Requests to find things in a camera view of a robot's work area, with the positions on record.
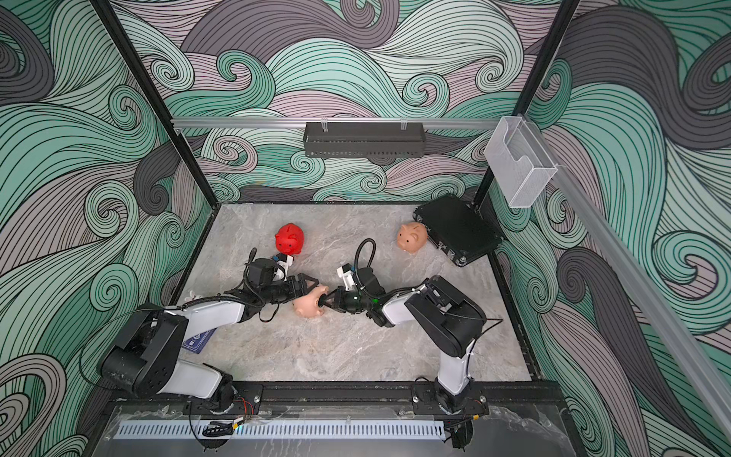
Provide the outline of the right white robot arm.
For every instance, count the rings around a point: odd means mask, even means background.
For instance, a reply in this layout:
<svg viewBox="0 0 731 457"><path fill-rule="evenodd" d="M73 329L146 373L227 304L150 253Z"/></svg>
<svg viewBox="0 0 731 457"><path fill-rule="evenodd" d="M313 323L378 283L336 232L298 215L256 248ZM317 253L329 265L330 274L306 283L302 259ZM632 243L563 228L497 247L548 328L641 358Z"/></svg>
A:
<svg viewBox="0 0 731 457"><path fill-rule="evenodd" d="M318 308L363 313L382 328L417 323L440 352L437 392L453 403L462 400L472 381L469 361L487 323L483 309L439 275L391 291L371 267L351 267L343 277L342 286L316 298Z"/></svg>

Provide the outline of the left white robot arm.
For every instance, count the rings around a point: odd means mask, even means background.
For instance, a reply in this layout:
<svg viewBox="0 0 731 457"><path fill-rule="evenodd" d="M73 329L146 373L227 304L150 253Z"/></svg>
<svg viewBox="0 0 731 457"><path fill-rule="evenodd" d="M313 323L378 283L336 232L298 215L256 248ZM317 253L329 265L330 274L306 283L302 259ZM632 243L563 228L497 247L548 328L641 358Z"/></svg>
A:
<svg viewBox="0 0 731 457"><path fill-rule="evenodd" d="M188 339L240 324L265 306L309 295L319 280L289 274L290 259L259 258L247 262L240 283L221 294L194 298L177 308L146 304L131 314L98 364L97 372L118 390L138 398L157 394L204 400L228 396L230 377L219 369L180 358Z"/></svg>

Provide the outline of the red piggy bank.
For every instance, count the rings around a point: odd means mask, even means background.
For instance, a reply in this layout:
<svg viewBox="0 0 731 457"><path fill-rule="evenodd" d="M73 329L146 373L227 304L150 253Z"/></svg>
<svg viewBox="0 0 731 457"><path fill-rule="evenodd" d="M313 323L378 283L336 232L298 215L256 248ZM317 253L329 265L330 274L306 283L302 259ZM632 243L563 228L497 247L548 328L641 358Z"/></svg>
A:
<svg viewBox="0 0 731 457"><path fill-rule="evenodd" d="M285 224L275 234L275 247L280 253L294 256L302 252L305 243L304 232L295 224Z"/></svg>

